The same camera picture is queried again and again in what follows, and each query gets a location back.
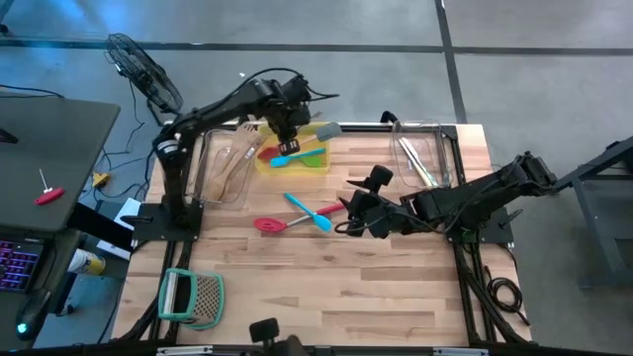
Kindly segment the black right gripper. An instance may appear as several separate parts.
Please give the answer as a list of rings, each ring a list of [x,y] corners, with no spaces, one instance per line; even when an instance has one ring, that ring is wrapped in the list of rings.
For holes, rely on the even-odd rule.
[[[347,183],[362,189],[371,188],[371,180],[347,180]],[[368,231],[373,237],[387,237],[392,232],[402,232],[406,228],[406,219],[402,206],[391,202],[378,194],[356,190],[350,202],[338,198],[344,207],[348,219],[348,234],[361,236]]]

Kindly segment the black aluminium rig frame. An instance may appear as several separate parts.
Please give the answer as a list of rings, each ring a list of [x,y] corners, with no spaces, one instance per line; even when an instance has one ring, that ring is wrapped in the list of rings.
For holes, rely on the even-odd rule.
[[[386,239],[324,233],[309,222],[263,232],[258,218],[300,217],[285,193],[319,209],[349,198],[347,180],[377,164],[396,169],[392,131],[349,124],[330,145],[330,167],[317,176],[253,173],[239,209],[207,206],[190,266],[219,273],[226,286],[221,322],[181,329],[182,343],[248,343],[248,327],[275,317],[283,335],[319,345],[449,345],[468,341],[466,318],[447,240],[427,233]]]

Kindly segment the black computer mouse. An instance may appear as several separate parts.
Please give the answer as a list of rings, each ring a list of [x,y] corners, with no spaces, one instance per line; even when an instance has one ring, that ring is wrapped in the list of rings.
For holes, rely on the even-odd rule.
[[[32,291],[19,307],[16,315],[16,336],[22,341],[33,340],[42,329],[47,314],[51,291]]]

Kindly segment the backlit keyboard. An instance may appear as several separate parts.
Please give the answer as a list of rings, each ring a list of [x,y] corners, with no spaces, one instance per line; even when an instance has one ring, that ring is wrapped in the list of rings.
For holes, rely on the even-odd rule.
[[[29,240],[0,239],[0,292],[26,294],[45,246]]]

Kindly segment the long blue silicone spatula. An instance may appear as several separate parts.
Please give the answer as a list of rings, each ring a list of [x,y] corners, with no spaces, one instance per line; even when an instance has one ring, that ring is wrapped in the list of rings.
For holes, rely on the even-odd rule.
[[[281,167],[288,166],[290,163],[295,162],[295,161],[301,162],[300,160],[301,157],[313,156],[313,155],[320,157],[324,153],[325,153],[324,148],[318,148],[318,149],[314,149],[305,153],[293,154],[293,155],[288,155],[288,156],[277,156],[270,160],[270,166],[272,168],[281,168]]]

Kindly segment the black floor fan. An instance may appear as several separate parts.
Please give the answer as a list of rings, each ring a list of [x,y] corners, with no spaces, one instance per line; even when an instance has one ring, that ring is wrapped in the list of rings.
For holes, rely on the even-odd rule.
[[[128,35],[109,34],[106,50],[118,73],[145,97],[146,106],[159,126],[185,120],[183,98],[166,70]]]

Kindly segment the teal-handled knife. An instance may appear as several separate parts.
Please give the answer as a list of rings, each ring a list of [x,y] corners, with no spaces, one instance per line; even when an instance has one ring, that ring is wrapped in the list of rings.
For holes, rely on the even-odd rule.
[[[419,155],[417,153],[417,151],[414,149],[412,143],[405,137],[403,137],[401,139],[401,142],[405,145],[405,147],[408,149],[408,151],[410,152],[411,155],[411,161],[415,162],[417,164],[417,166],[420,168],[420,171],[422,172],[422,174],[425,176],[424,182],[428,185],[428,186],[432,186],[432,187],[438,187],[438,183],[435,180],[435,178],[429,173],[429,171],[425,168],[425,166],[422,164],[421,160],[419,159]]]

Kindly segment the grey spatula wooden handle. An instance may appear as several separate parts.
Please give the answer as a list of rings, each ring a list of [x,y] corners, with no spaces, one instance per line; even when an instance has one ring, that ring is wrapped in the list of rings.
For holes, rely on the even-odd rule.
[[[299,146],[304,147],[313,141],[324,142],[342,134],[341,126],[336,122],[310,124],[299,130]]]

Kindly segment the dark metal bench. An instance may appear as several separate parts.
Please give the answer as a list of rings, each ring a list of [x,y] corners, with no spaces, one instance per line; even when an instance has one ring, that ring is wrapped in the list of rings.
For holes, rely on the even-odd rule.
[[[633,135],[558,179],[574,190],[605,270],[579,280],[582,289],[633,287]]]

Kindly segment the black box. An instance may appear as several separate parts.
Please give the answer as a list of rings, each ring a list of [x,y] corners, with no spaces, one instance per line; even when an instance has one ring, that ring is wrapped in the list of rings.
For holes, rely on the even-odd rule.
[[[74,206],[66,226],[91,234],[127,252],[133,251],[133,232],[130,229],[83,204]]]

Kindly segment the yellow translucent plastic bin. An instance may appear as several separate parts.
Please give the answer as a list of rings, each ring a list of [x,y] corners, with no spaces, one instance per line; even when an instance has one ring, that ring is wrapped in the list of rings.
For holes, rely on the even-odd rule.
[[[319,148],[325,149],[325,153],[317,156],[321,161],[319,167],[309,167],[301,160],[293,160],[287,166],[272,168],[268,161],[255,158],[255,167],[257,171],[262,175],[271,176],[317,176],[326,174],[330,164],[329,141],[319,141],[318,139],[314,139],[307,143],[303,143],[304,139],[315,135],[317,130],[325,125],[327,125],[327,122],[312,123],[302,126],[298,129],[298,135],[296,136],[296,139],[300,142],[300,153],[306,153]]]

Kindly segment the wooden fork spoon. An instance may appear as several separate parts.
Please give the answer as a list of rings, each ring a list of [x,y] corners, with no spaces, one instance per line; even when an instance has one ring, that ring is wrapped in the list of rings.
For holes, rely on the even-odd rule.
[[[252,146],[258,136],[259,133],[254,124],[244,123],[237,128],[226,162],[221,166],[220,175],[216,178],[216,182],[220,188],[220,194],[224,192],[226,180],[237,165],[240,157]]]

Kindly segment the black desk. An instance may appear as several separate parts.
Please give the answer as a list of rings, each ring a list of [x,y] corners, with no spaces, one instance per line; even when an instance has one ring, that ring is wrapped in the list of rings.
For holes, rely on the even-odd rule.
[[[19,141],[0,142],[0,226],[59,231],[84,188],[121,111],[116,104],[61,98],[0,99],[0,129]],[[37,206],[39,169],[65,193]]]

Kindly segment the large wooden spoon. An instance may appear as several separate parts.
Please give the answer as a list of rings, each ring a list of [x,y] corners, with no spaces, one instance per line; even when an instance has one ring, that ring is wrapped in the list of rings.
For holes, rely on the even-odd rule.
[[[212,180],[211,180],[211,182],[210,182],[210,188],[209,188],[209,191],[208,191],[208,199],[209,199],[209,200],[211,200],[211,201],[218,201],[218,200],[222,197],[222,195],[224,194],[224,193],[220,194],[220,188],[219,188],[218,183],[216,182],[216,178],[220,175],[220,172],[221,172],[221,166],[222,166],[225,162],[226,162],[226,159],[225,159],[225,161],[224,161],[224,162],[220,165],[220,170],[219,170],[219,173],[218,173],[216,176],[214,176],[214,177],[213,177],[213,179],[212,179]]]

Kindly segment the clear plastic bin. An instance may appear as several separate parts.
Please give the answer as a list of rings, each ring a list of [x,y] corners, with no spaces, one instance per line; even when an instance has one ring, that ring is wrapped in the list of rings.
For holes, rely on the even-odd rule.
[[[443,127],[439,123],[433,121],[406,122],[399,120],[392,125],[392,154],[398,180],[405,188],[428,190],[451,186],[453,171],[448,161],[450,142],[442,129]],[[424,184],[399,143],[399,139],[402,137],[407,138],[412,143],[422,164],[437,181],[438,187]]]
[[[212,130],[199,136],[193,151],[192,167],[185,189],[186,201],[197,200],[206,206],[224,205],[239,209],[245,200],[246,191],[254,170],[254,156],[242,167],[228,190],[218,201],[208,199],[210,182],[219,173],[233,142],[234,131]]]

